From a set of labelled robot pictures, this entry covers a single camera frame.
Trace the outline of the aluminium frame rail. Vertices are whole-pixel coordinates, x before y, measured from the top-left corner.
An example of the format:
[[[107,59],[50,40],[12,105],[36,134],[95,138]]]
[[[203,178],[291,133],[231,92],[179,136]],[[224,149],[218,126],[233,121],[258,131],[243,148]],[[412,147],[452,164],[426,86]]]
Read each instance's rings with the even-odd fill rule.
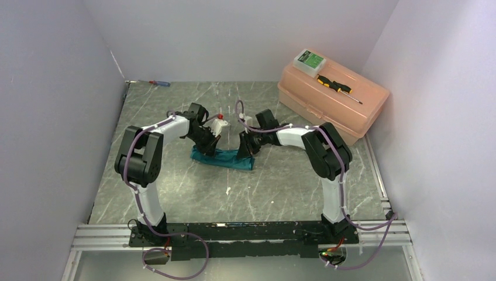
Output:
[[[358,244],[351,244],[355,247],[378,246],[385,227],[375,231],[362,232],[359,230]],[[101,224],[101,225],[79,225],[71,245],[71,251],[139,251],[151,249],[153,246],[147,241],[140,241],[132,245],[132,233],[126,224]],[[282,242],[282,239],[268,240],[241,240],[242,242]],[[384,240],[383,246],[413,246],[411,236],[404,221],[395,222]]]

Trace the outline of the pink plastic toolbox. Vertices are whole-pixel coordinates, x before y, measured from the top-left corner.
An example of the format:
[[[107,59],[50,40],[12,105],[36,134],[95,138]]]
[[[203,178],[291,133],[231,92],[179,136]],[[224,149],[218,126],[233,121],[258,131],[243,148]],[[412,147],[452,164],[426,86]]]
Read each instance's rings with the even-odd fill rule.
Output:
[[[363,105],[344,94],[321,85],[297,70],[292,62],[284,69],[278,83],[279,100],[314,125],[332,123],[347,145],[354,145],[365,136],[377,119],[390,92],[328,57],[320,75],[349,86],[351,95]]]

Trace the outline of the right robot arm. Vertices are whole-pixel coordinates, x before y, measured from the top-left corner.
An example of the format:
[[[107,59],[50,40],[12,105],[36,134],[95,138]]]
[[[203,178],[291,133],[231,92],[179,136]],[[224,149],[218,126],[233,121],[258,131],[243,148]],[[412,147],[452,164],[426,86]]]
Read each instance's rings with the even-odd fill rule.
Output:
[[[322,235],[330,243],[343,238],[351,227],[343,183],[353,157],[336,128],[328,122],[320,126],[280,124],[269,109],[256,115],[258,128],[247,124],[249,117],[244,113],[238,113],[237,118],[244,127],[239,134],[238,159],[254,156],[264,145],[293,146],[305,151],[322,182]]]

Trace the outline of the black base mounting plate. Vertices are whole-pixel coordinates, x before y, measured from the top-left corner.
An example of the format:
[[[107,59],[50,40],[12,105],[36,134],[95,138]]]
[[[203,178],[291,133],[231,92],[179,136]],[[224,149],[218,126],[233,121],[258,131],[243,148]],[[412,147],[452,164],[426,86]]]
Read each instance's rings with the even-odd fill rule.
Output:
[[[153,234],[144,224],[130,231],[131,248],[166,246],[173,261],[287,255],[315,258],[326,246],[359,243],[357,229],[347,221],[169,223],[167,237]]]

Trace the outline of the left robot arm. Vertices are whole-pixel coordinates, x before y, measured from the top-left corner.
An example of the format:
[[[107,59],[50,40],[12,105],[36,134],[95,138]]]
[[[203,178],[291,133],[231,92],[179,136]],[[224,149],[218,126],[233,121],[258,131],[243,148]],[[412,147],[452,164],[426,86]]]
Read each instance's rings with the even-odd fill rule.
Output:
[[[223,121],[223,115],[210,115],[205,107],[192,103],[186,111],[168,111],[166,118],[155,124],[125,129],[114,169],[131,189],[138,208],[137,220],[148,226],[144,236],[154,246],[164,244],[168,238],[166,214],[156,187],[163,147],[176,139],[189,139],[200,154],[215,156],[221,132],[207,126],[211,120]]]

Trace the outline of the blue red screwdriver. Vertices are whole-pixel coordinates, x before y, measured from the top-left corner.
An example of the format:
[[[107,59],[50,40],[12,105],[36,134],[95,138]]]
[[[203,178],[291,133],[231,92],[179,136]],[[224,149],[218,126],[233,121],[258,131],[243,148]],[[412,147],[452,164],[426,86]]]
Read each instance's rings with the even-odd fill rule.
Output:
[[[161,87],[169,87],[170,83],[165,82],[165,81],[155,81],[155,80],[150,80],[150,81],[145,81],[145,80],[138,80],[138,82],[143,82],[143,83],[148,83],[151,85],[156,85],[156,86],[161,86]]]

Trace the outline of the green white small box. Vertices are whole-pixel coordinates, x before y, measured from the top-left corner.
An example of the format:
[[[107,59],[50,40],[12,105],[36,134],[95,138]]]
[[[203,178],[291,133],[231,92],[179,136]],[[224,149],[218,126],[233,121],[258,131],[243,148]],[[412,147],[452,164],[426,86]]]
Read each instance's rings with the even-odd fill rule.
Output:
[[[292,65],[297,70],[312,78],[315,78],[325,67],[326,61],[327,59],[325,57],[308,49],[304,49],[294,58]]]

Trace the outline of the teal cloth napkin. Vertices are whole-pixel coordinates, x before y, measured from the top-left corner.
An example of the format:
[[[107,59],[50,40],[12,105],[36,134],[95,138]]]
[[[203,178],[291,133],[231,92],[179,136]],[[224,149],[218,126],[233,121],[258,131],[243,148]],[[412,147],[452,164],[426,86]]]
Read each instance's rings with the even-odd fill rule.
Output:
[[[209,166],[224,167],[235,170],[253,170],[255,159],[253,157],[238,159],[237,153],[237,149],[216,149],[214,156],[206,156],[194,146],[191,150],[190,158]]]

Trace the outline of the yellow black screwdriver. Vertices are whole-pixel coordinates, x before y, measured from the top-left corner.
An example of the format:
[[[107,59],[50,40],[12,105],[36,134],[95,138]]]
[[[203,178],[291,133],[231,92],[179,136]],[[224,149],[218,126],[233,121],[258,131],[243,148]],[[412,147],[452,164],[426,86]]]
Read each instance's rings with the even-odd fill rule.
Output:
[[[338,83],[337,81],[335,80],[330,80],[328,79],[327,77],[325,76],[322,76],[320,74],[317,75],[316,77],[316,80],[323,86],[327,87],[327,88],[330,88],[338,93],[341,93],[341,94],[344,94],[345,96],[347,96],[348,98],[351,98],[353,101],[356,101],[358,102],[360,105],[363,105],[363,103],[358,100],[357,98],[353,97],[351,95],[352,93],[352,89],[347,86],[347,85],[344,85],[344,84],[341,84],[341,83]]]

